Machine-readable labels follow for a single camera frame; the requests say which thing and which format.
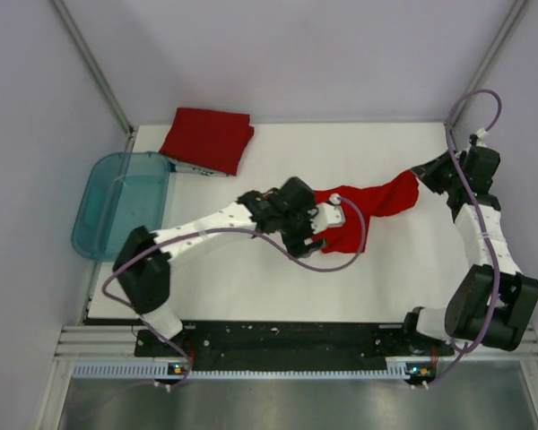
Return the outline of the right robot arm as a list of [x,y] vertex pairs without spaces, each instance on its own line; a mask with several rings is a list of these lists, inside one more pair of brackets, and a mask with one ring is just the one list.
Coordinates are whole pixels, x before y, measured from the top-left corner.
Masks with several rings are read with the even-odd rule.
[[524,337],[538,301],[538,280],[524,275],[504,238],[499,200],[490,194],[499,164],[495,150],[473,146],[411,169],[433,193],[447,195],[469,264],[446,307],[416,307],[408,314],[414,323],[401,331],[400,341],[411,354],[423,353],[434,339],[478,337],[485,347],[513,351]]

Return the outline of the bright red t-shirt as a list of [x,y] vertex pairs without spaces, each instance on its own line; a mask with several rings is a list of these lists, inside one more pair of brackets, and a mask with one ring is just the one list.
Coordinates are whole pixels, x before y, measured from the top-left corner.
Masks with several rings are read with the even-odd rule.
[[[353,202],[368,226],[373,217],[394,216],[412,208],[419,198],[419,184],[416,176],[410,170],[405,170],[384,185],[364,188],[340,185],[315,191],[317,203],[328,202],[332,194],[339,194]],[[323,254],[355,254],[359,250],[362,236],[359,216],[346,202],[342,202],[341,207],[345,223],[339,228],[329,228],[313,237],[314,240],[325,240],[325,246],[321,250]]]

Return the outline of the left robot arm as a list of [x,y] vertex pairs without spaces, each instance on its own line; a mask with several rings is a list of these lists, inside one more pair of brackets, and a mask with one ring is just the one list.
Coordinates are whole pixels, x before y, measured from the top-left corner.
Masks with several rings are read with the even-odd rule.
[[168,304],[174,269],[255,233],[281,234],[286,251],[304,258],[324,246],[322,239],[313,241],[312,237],[336,220],[336,209],[318,203],[315,192],[294,176],[280,188],[246,192],[225,208],[185,225],[152,232],[135,228],[113,271],[135,313],[156,330],[156,347],[172,356],[186,342],[183,324]]

